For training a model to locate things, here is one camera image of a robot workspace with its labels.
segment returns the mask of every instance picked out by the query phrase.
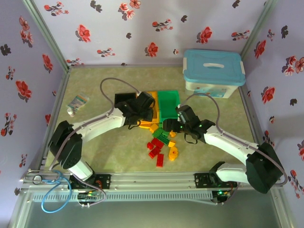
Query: red lego brick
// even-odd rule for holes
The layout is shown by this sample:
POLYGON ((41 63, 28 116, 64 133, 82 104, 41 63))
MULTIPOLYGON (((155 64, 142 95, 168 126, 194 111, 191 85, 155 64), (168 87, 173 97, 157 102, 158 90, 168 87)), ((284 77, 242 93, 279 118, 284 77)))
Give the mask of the red lego brick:
POLYGON ((153 159, 157 154, 161 152, 160 148, 155 147, 151 152, 149 153, 149 156, 153 159))
POLYGON ((154 147, 154 145, 153 145, 151 142, 148 142, 148 143, 147 143, 147 148, 148 148, 149 150, 152 150, 153 147, 154 147))
POLYGON ((151 141, 151 143, 153 144, 153 145, 155 145, 155 146, 157 146, 158 148, 162 148, 163 147, 163 142, 162 141, 160 141, 159 139, 157 139, 157 138, 154 138, 152 141, 151 141))
POLYGON ((162 165, 163 165, 163 154, 159 153, 157 155, 156 167, 162 168, 162 165))

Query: floral wallpaper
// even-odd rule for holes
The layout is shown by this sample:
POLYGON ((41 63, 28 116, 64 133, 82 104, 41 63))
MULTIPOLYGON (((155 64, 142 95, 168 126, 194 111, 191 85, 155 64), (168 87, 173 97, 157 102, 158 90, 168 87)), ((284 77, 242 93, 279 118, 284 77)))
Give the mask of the floral wallpaper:
MULTIPOLYGON (((70 66, 76 66, 76 59, 85 65, 181 64, 184 51, 191 48, 240 53, 265 4, 265 0, 33 1, 70 66)), ((263 42, 257 56, 262 50, 263 42)))
POLYGON ((21 1, 0 2, 0 227, 7 227, 22 182, 39 152, 63 69, 21 1))
POLYGON ((248 99, 287 175, 284 186, 298 227, 304 217, 304 4, 279 1, 244 62, 248 99))

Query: box handle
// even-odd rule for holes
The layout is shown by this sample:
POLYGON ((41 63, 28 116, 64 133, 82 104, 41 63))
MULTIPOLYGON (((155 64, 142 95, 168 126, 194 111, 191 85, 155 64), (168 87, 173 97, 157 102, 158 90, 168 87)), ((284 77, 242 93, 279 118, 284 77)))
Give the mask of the box handle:
POLYGON ((204 67, 218 67, 218 68, 224 68, 223 64, 219 64, 219 63, 204 63, 203 64, 204 67))

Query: blue cable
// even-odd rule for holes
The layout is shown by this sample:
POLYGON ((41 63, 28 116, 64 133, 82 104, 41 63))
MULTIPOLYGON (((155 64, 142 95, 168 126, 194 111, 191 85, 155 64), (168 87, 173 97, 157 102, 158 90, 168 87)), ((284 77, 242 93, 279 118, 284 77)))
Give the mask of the blue cable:
POLYGON ((59 177, 57 178, 57 180, 55 180, 55 181, 54 181, 54 180, 42 180, 42 181, 45 182, 46 184, 54 184, 54 183, 56 183, 56 185, 55 185, 54 187, 52 187, 52 188, 50 189, 50 191, 48 191, 48 192, 46 193, 46 195, 45 195, 45 196, 43 197, 43 199, 42 199, 41 208, 42 208, 42 210, 43 210, 44 212, 46 212, 46 213, 55 213, 55 212, 60 211, 62 208, 64 208, 64 207, 67 205, 67 203, 70 201, 70 199, 71 199, 71 197, 72 197, 72 186, 71 186, 71 184, 70 184, 70 181, 69 181, 66 177, 64 177, 64 175, 62 174, 62 172, 60 172, 60 171, 58 171, 58 170, 53 170, 53 172, 56 172, 57 174, 59 174, 59 177), (69 192, 69 195, 68 195, 67 200, 65 201, 65 203, 64 203, 60 208, 58 208, 58 209, 56 209, 56 210, 46 210, 46 209, 44 208, 45 200, 47 199, 48 195, 49 195, 55 188, 57 188, 57 187, 61 184, 61 181, 66 181, 67 184, 68 184, 68 187, 69 187, 69 189, 70 189, 70 192, 69 192))

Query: blue lid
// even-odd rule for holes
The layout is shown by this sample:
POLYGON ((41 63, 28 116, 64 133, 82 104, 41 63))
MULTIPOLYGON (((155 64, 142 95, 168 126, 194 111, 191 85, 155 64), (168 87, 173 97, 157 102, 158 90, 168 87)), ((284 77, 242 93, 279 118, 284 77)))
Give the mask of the blue lid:
POLYGON ((186 50, 183 68, 187 82, 228 86, 245 84, 243 62, 238 53, 186 50))

